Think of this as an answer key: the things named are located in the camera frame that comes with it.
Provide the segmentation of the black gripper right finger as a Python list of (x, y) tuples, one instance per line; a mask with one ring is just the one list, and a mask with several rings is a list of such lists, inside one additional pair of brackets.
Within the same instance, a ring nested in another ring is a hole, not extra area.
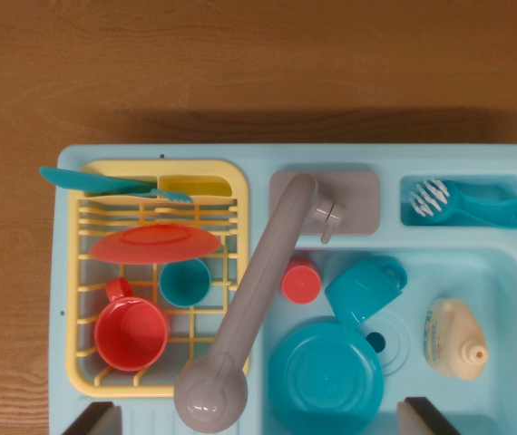
[(460, 435), (426, 397), (407, 397), (397, 403), (396, 412), (398, 435)]

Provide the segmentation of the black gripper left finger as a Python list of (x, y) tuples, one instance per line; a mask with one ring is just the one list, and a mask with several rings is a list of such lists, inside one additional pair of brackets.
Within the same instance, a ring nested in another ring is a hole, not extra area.
[(92, 402), (63, 435), (122, 435), (122, 408), (111, 401)]

